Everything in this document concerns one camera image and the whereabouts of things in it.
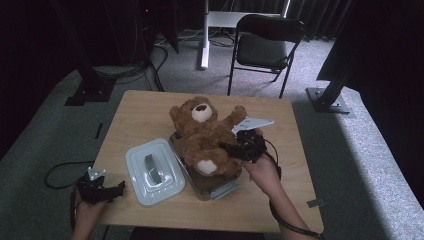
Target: chair seat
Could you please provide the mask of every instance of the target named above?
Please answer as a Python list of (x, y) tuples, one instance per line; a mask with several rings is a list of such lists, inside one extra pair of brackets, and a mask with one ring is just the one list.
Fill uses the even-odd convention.
[(237, 62), (247, 66), (284, 69), (287, 67), (286, 44), (250, 34), (242, 35), (239, 41)]

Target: teddy bear snout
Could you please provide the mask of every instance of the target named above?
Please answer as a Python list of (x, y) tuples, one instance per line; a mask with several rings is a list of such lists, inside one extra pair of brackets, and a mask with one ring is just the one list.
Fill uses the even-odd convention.
[(204, 122), (212, 116), (212, 108), (207, 104), (200, 104), (193, 108), (191, 116), (198, 122)]

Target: white desk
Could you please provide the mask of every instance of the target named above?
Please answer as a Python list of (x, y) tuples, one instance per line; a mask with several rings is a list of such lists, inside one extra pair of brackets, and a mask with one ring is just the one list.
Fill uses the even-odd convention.
[[(289, 1), (284, 3), (283, 12), (281, 14), (263, 14), (267, 16), (284, 16)], [(225, 27), (235, 28), (237, 22), (243, 16), (251, 14), (244, 12), (218, 12), (209, 11), (209, 0), (205, 0), (205, 26), (204, 26), (204, 40), (203, 40), (203, 52), (202, 52), (202, 69), (207, 69), (209, 65), (209, 27)]]

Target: teddy bear head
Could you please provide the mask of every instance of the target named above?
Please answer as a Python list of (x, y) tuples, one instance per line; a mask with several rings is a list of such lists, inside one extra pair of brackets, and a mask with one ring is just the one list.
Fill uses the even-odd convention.
[(209, 99), (196, 96), (181, 107), (173, 106), (169, 112), (174, 127), (185, 137), (198, 133), (207, 125), (218, 120), (218, 112)]

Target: wire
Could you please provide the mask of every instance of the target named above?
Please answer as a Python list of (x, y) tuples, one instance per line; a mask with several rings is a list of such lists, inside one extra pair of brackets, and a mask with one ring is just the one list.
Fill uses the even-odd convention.
[[(268, 141), (268, 140), (266, 140), (266, 139), (264, 139), (265, 140), (265, 142), (267, 142), (267, 143), (269, 143), (269, 145), (271, 145), (271, 147), (274, 149), (274, 152), (275, 152), (275, 162), (277, 163), (277, 165), (278, 165), (278, 152), (277, 152), (277, 148), (275, 148), (275, 146), (274, 146), (274, 144), (272, 144), (270, 141)], [(271, 159), (274, 159), (272, 156), (270, 156), (270, 154), (268, 153), (268, 152), (265, 152), (265, 154), (269, 157), (269, 158), (271, 158)]]
[(133, 68), (127, 71), (118, 72), (118, 73), (107, 73), (98, 69), (94, 69), (94, 71), (100, 76), (106, 77), (106, 78), (132, 77), (132, 76), (143, 74), (146, 71), (145, 66), (141, 64), (138, 64), (136, 66), (130, 66), (130, 67), (133, 67)]
[(116, 85), (124, 85), (124, 84), (128, 84), (128, 83), (132, 83), (132, 82), (135, 82), (135, 81), (137, 81), (137, 80), (141, 79), (141, 78), (142, 78), (142, 77), (144, 77), (144, 76), (146, 76), (146, 73), (143, 73), (141, 76), (138, 76), (138, 77), (137, 77), (137, 78), (135, 78), (135, 79), (128, 80), (128, 81), (126, 81), (126, 82), (116, 82), (115, 84), (116, 84)]
[(78, 179), (76, 179), (72, 183), (69, 183), (69, 184), (66, 184), (66, 185), (54, 186), (54, 185), (49, 183), (49, 176), (55, 169), (57, 169), (59, 167), (63, 167), (63, 166), (67, 166), (67, 165), (76, 165), (76, 164), (88, 164), (88, 163), (93, 164), (94, 161), (66, 162), (66, 163), (57, 164), (57, 165), (53, 166), (52, 168), (50, 168), (49, 171), (47, 171), (46, 175), (44, 176), (44, 184), (51, 189), (65, 189), (65, 188), (74, 186), (75, 183), (78, 181)]
[(290, 223), (288, 223), (288, 222), (284, 221), (284, 220), (280, 217), (280, 215), (278, 215), (277, 210), (275, 210), (275, 208), (274, 208), (274, 206), (272, 205), (271, 201), (269, 202), (269, 208), (271, 209), (272, 216), (273, 216), (273, 217), (274, 217), (274, 218), (278, 221), (278, 223), (280, 223), (283, 227), (285, 227), (285, 228), (287, 228), (287, 229), (289, 229), (289, 230), (291, 230), (291, 231), (293, 231), (293, 232), (296, 232), (296, 233), (302, 234), (302, 235), (311, 236), (311, 237), (315, 237), (316, 239), (324, 240), (324, 236), (323, 236), (322, 234), (319, 234), (319, 233), (316, 233), (316, 232), (313, 232), (313, 231), (309, 231), (309, 230), (306, 230), (306, 229), (298, 228), (298, 227), (293, 226), (293, 225), (291, 225)]
[(159, 48), (159, 49), (162, 49), (163, 52), (164, 52), (164, 54), (165, 54), (165, 57), (159, 63), (159, 66), (157, 68), (155, 68), (155, 65), (153, 65), (152, 62), (149, 63), (149, 66), (152, 66), (152, 68), (153, 68), (153, 71), (154, 71), (154, 74), (155, 74), (154, 75), (154, 79), (155, 79), (155, 84), (156, 84), (157, 88), (159, 89), (160, 92), (165, 92), (165, 89), (163, 88), (162, 83), (161, 83), (160, 78), (159, 78), (159, 70), (161, 69), (161, 67), (163, 66), (163, 64), (165, 63), (165, 61), (168, 59), (168, 51), (165, 48), (161, 47), (161, 46), (156, 46), (155, 45), (155, 47), (156, 48)]
[(107, 225), (106, 226), (106, 229), (105, 229), (105, 232), (103, 233), (103, 237), (102, 237), (103, 240), (106, 239), (106, 235), (109, 232), (109, 228), (110, 228), (110, 225)]

